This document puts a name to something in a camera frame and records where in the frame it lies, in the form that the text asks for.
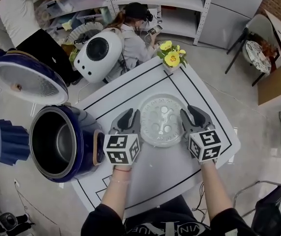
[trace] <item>inner pot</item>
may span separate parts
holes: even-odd
[[[59,108],[41,110],[30,129],[30,149],[39,171],[50,178],[62,178],[72,169],[77,151],[74,128]]]

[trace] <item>red bracelet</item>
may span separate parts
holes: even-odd
[[[123,172],[130,172],[132,169],[128,170],[128,171],[125,171],[125,170],[119,170],[117,169],[116,167],[114,168],[116,171],[123,171]]]

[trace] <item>artificial flower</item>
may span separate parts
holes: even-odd
[[[175,67],[180,63],[180,55],[178,52],[169,52],[165,56],[165,62],[168,66]]]
[[[170,40],[166,41],[165,43],[161,44],[160,49],[161,50],[168,50],[172,46],[172,42]]]
[[[179,45],[177,45],[176,48],[177,48],[177,51],[178,51],[179,54],[186,54],[185,50],[180,50],[180,46]]]

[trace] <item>blue stool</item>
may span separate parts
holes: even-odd
[[[13,166],[17,160],[26,161],[29,154],[27,131],[9,120],[0,120],[0,163]]]

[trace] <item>refrigerator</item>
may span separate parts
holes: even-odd
[[[211,0],[199,42],[228,49],[262,0]]]

